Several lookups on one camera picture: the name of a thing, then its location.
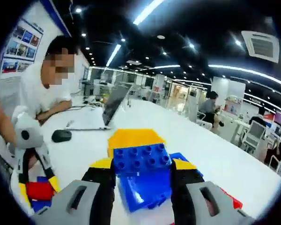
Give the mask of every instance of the red block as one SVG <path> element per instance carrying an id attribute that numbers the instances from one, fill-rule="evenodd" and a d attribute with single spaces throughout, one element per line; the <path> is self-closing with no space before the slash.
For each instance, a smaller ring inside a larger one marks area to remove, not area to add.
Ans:
<path id="1" fill-rule="evenodd" d="M 232 197 L 231 195 L 229 195 L 227 192 L 225 192 L 223 189 L 221 189 L 226 195 L 228 195 L 230 198 L 232 198 L 233 200 L 233 207 L 235 209 L 241 209 L 243 207 L 243 204 L 238 201 L 237 199 L 235 199 L 234 197 Z"/>
<path id="2" fill-rule="evenodd" d="M 34 200 L 49 201 L 54 196 L 54 189 L 49 182 L 29 182 L 26 190 L 28 198 Z"/>

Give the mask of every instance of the laptop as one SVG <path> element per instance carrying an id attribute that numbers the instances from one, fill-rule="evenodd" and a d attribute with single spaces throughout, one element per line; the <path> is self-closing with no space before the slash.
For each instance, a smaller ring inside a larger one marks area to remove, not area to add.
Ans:
<path id="1" fill-rule="evenodd" d="M 111 92 L 104 108 L 84 107 L 70 120 L 65 130 L 107 130 L 120 105 L 127 97 L 132 83 L 119 83 Z"/>

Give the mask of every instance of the poster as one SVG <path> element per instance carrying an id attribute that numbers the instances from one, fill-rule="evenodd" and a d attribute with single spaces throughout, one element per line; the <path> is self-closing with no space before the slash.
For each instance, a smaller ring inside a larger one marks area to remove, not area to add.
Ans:
<path id="1" fill-rule="evenodd" d="M 21 19 L 7 42 L 0 73 L 25 71 L 35 60 L 43 31 L 37 24 Z"/>

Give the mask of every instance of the seated person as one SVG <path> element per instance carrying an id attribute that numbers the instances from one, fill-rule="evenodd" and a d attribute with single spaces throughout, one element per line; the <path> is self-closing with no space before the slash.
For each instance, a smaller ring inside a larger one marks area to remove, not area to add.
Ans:
<path id="1" fill-rule="evenodd" d="M 221 127 L 224 124 L 220 121 L 218 115 L 216 114 L 220 110 L 219 105 L 215 105 L 215 101 L 218 98 L 218 94 L 215 91 L 212 91 L 208 94 L 208 99 L 201 105 L 199 112 L 204 113 L 204 121 L 211 123 L 214 129 L 220 125 Z"/>
<path id="2" fill-rule="evenodd" d="M 265 112 L 266 110 L 264 109 L 264 107 L 260 107 L 258 110 L 258 114 L 250 119 L 249 124 L 252 124 L 252 121 L 256 121 L 257 123 L 266 127 L 266 122 L 263 120 L 263 116 Z"/>
<path id="3" fill-rule="evenodd" d="M 70 92 L 62 85 L 62 79 L 74 72 L 76 53 L 71 37 L 58 36 L 50 43 L 44 61 L 31 64 L 21 75 L 20 105 L 27 106 L 30 116 L 41 124 L 72 106 Z"/>
<path id="4" fill-rule="evenodd" d="M 275 147 L 274 149 L 268 149 L 266 152 L 266 158 L 264 160 L 264 163 L 266 165 L 269 165 L 271 157 L 272 156 L 276 156 L 276 158 L 280 161 L 281 160 L 281 142 L 277 143 L 277 147 Z M 273 168 L 277 168 L 277 161 L 273 160 L 271 163 L 271 166 Z"/>

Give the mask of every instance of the black ceiling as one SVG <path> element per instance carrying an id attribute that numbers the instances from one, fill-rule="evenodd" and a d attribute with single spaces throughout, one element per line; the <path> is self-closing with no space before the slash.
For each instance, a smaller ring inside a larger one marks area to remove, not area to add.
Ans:
<path id="1" fill-rule="evenodd" d="M 142 72 L 149 75 L 163 72 L 170 78 L 186 77 L 187 80 L 194 81 L 198 78 L 204 83 L 210 83 L 210 78 L 214 76 L 233 76 L 255 81 L 281 92 L 281 85 L 269 79 L 208 66 L 219 64 L 252 69 L 281 80 L 281 2 L 164 0 L 141 24 L 133 24 L 135 18 L 152 1 L 74 0 L 71 8 L 73 17 L 69 13 L 70 0 L 53 2 L 72 36 L 79 39 L 81 49 L 91 66 L 91 58 L 94 58 L 96 66 L 105 67 L 115 46 L 120 44 L 122 47 L 110 67 L 127 66 L 127 70 L 135 71 L 136 68 L 145 68 L 144 66 L 180 65 L 176 68 Z M 82 8 L 80 14 L 74 12 L 76 7 Z M 237 46 L 235 38 L 245 46 L 242 30 L 263 32 L 279 38 L 279 63 L 250 57 L 246 47 Z M 165 36 L 165 39 L 158 39 L 158 35 Z M 195 45 L 195 51 L 189 47 L 190 42 Z M 130 66 L 126 63 L 128 60 L 138 60 L 141 64 Z M 270 96 L 270 100 L 267 100 L 281 107 L 281 95 L 278 93 L 253 83 L 246 85 L 251 94 L 264 99 Z"/>

